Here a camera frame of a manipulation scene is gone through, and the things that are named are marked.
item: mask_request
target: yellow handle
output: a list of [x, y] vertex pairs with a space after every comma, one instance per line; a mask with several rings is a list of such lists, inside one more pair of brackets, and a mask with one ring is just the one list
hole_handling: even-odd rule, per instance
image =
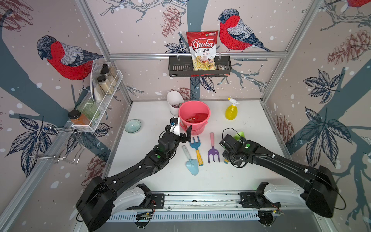
[[198, 164], [199, 164], [200, 166], [204, 165], [204, 163], [202, 162], [202, 159], [201, 159], [201, 155], [200, 155], [199, 150], [196, 150], [196, 152], [197, 152]]

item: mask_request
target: black metal basket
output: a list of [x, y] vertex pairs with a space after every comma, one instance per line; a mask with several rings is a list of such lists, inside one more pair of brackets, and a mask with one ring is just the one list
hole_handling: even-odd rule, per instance
[[209, 70], [209, 71], [194, 71], [193, 62], [190, 56], [171, 56], [169, 57], [169, 75], [171, 77], [191, 77], [191, 76], [229, 76], [231, 73], [231, 59], [229, 56], [215, 56], [215, 67], [217, 65], [225, 65], [227, 70]]

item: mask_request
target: chip bag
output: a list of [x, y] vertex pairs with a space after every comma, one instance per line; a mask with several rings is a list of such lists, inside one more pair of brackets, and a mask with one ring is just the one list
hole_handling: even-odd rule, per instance
[[192, 55], [193, 70], [215, 70], [214, 58], [218, 31], [187, 32], [187, 38]]

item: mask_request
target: pink bucket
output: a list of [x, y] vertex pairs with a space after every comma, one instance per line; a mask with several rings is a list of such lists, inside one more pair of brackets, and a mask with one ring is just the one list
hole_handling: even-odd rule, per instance
[[[190, 123], [186, 120], [195, 116], [196, 113], [207, 114], [207, 118], [199, 123]], [[207, 120], [210, 118], [210, 108], [201, 101], [187, 101], [183, 103], [179, 108], [180, 126], [183, 130], [187, 130], [192, 125], [192, 135], [201, 134], [207, 124]]]

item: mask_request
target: spray nozzle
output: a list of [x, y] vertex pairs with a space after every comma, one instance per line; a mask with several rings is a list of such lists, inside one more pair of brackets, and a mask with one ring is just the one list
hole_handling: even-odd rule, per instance
[[237, 104], [239, 104], [239, 102], [238, 101], [236, 101], [236, 100], [234, 100], [233, 98], [228, 98], [228, 100], [230, 101], [230, 102], [232, 102], [232, 105], [237, 105]]

